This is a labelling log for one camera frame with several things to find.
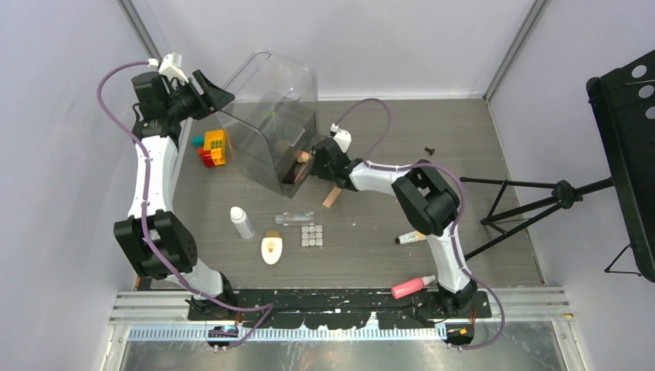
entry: pink bottle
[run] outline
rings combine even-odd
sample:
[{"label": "pink bottle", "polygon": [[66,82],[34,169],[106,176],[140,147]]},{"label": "pink bottle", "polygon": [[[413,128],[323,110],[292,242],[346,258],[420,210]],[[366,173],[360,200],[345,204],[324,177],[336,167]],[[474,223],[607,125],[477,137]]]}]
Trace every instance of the pink bottle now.
[{"label": "pink bottle", "polygon": [[427,284],[432,283],[436,280],[434,276],[425,276],[421,278],[414,278],[407,282],[397,284],[391,288],[391,295],[394,299],[404,298],[407,295],[414,294],[417,291],[421,291]]}]

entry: wooden block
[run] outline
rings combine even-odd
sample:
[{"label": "wooden block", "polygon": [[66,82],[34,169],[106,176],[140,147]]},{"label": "wooden block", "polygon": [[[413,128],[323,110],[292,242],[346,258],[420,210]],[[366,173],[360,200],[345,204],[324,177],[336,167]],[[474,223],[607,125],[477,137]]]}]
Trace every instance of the wooden block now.
[{"label": "wooden block", "polygon": [[304,164],[305,162],[309,162],[311,160],[311,155],[308,152],[303,151],[300,153],[300,157],[298,157],[298,162],[301,164]]},{"label": "wooden block", "polygon": [[323,206],[327,207],[330,209],[332,207],[332,204],[334,201],[337,200],[337,197],[341,194],[341,188],[334,187],[331,191],[330,194],[325,197],[325,201],[323,201]]}]

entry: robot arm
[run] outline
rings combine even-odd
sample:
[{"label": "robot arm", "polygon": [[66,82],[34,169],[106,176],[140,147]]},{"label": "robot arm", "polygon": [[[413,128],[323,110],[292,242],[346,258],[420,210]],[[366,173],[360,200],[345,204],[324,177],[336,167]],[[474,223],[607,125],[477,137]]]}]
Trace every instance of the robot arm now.
[{"label": "robot arm", "polygon": [[[189,117],[203,119],[225,107],[234,96],[214,86],[199,70],[192,74],[195,80],[187,78],[180,69],[181,62],[182,57],[177,53],[168,54],[161,64],[150,60],[150,66],[158,66],[158,72],[142,73],[132,79],[142,116],[132,131],[148,151],[150,174],[146,176],[144,153],[135,145],[138,168],[134,199],[127,219],[114,224],[114,236],[139,277],[179,284],[144,242],[141,204],[144,184],[148,182],[148,228],[157,248],[193,288],[231,303],[229,282],[198,259],[193,236],[173,213],[174,185],[171,182],[178,157],[181,121]],[[199,311],[222,310],[215,305],[204,305],[207,303],[203,304],[201,299],[196,295],[191,302]]]},{"label": "robot arm", "polygon": [[[456,193],[434,168],[406,170],[408,166],[364,163],[361,159],[350,161],[342,151],[348,148],[350,135],[343,132],[333,126],[332,138],[326,138],[314,147],[312,173],[320,179],[335,182],[340,188],[396,196],[409,223],[426,235],[439,273],[438,295],[442,309],[451,315],[466,307],[477,291],[477,283],[463,272],[468,268],[457,230],[450,236],[460,204]],[[344,145],[339,136],[348,138],[348,143]]]}]

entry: yellow lego block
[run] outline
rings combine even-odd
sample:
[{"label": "yellow lego block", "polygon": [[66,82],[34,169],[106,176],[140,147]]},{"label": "yellow lego block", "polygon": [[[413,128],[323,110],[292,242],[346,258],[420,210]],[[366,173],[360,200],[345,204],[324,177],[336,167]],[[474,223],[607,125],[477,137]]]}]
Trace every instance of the yellow lego block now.
[{"label": "yellow lego block", "polygon": [[226,163],[225,132],[223,130],[207,131],[202,149],[211,152],[214,165],[224,165]]}]

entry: gray floor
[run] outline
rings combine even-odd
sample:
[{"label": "gray floor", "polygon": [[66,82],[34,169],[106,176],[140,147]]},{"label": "gray floor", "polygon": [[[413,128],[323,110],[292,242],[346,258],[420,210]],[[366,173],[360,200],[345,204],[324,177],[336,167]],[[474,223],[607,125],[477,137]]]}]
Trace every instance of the gray floor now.
[{"label": "gray floor", "polygon": [[[475,343],[495,335],[498,324],[476,324]],[[507,324],[493,346],[447,349],[441,341],[249,342],[214,354],[206,343],[129,342],[123,371],[230,369],[279,371],[530,370],[566,369],[550,322]]]},{"label": "gray floor", "polygon": [[[482,100],[391,100],[393,126],[371,160],[409,164],[429,158],[460,176],[507,177],[501,148]],[[321,102],[319,123],[327,133],[330,123],[353,102]],[[363,156],[382,134],[385,112],[374,103],[363,104],[342,126],[353,136],[348,154]],[[192,135],[219,128],[216,120],[195,123]],[[436,149],[429,157],[424,148]],[[413,277],[435,274],[426,242],[395,245],[394,237],[412,230],[395,198],[374,192],[344,191],[331,209],[321,204],[332,184],[308,179],[293,199],[285,199],[240,175],[235,163],[205,168],[190,145],[183,159],[174,208],[211,268],[226,274],[238,288],[355,288],[388,287]],[[498,191],[493,185],[466,184],[467,209],[460,225],[464,251],[495,237],[478,220],[489,210]],[[517,205],[513,190],[506,192],[498,210]],[[229,220],[229,208],[249,214],[257,235],[243,240]],[[313,211],[324,226],[324,247],[300,246],[300,227],[276,226],[282,212]],[[266,265],[260,241],[267,230],[283,234],[280,261]],[[491,286],[540,284],[530,240],[519,233],[469,261],[470,269]]]}]

